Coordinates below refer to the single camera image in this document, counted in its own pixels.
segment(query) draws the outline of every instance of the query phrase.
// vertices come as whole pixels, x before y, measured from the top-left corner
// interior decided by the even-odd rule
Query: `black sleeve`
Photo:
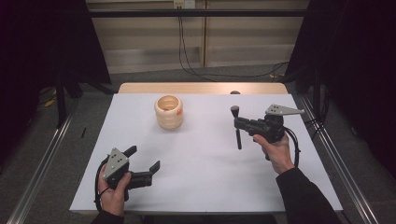
[[[293,168],[276,178],[289,224],[341,223],[320,189]]]
[[[124,217],[115,216],[105,210],[102,210],[91,224],[122,224],[123,221]]]

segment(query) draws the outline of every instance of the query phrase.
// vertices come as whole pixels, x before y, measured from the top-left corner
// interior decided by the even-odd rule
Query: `wall outlet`
[[[195,9],[195,0],[185,0],[184,8]]]
[[[174,0],[174,8],[184,8],[184,0]]]

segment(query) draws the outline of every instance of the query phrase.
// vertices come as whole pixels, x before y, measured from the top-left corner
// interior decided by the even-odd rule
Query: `hand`
[[[262,146],[262,152],[268,155],[275,172],[279,175],[294,168],[294,164],[291,162],[290,157],[289,138],[286,133],[279,142],[273,144],[268,143],[267,140],[259,134],[253,135],[253,139]]]
[[[102,167],[99,176],[103,176],[105,173],[106,164]],[[99,178],[98,180],[98,189],[101,193],[103,190],[105,192],[102,194],[101,201],[102,201],[102,208],[103,210],[107,211],[116,216],[123,215],[123,208],[124,208],[124,191],[126,186],[128,185],[129,181],[131,180],[131,173],[127,172],[120,180],[117,188],[114,189],[107,189],[108,184],[103,178]]]

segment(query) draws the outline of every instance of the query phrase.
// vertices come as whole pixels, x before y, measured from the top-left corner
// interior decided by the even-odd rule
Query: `person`
[[[255,134],[253,139],[262,147],[262,152],[268,155],[274,171],[279,174],[276,183],[282,195],[289,224],[341,223],[320,189],[292,163],[287,134],[279,142],[272,144],[258,134]],[[130,178],[130,175],[125,175],[117,189],[108,189],[102,194],[103,211],[99,213],[92,224],[123,223],[123,192]],[[108,187],[103,179],[99,180],[98,184],[100,192]]]

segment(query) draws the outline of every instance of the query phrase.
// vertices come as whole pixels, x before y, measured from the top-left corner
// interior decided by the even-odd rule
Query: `white tabletop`
[[[174,131],[156,122],[159,93],[116,94],[81,180],[71,211],[96,211],[93,183],[100,162],[113,147],[136,145],[130,170],[147,171],[156,161],[161,169],[151,187],[132,189],[126,212],[139,214],[223,214],[284,211],[277,174],[248,133],[241,131],[237,149],[232,105],[239,116],[262,119],[271,104],[296,108],[289,94],[177,94],[184,105],[184,122]],[[300,169],[318,185],[334,210],[342,210],[300,115],[285,117],[285,126],[299,140]]]

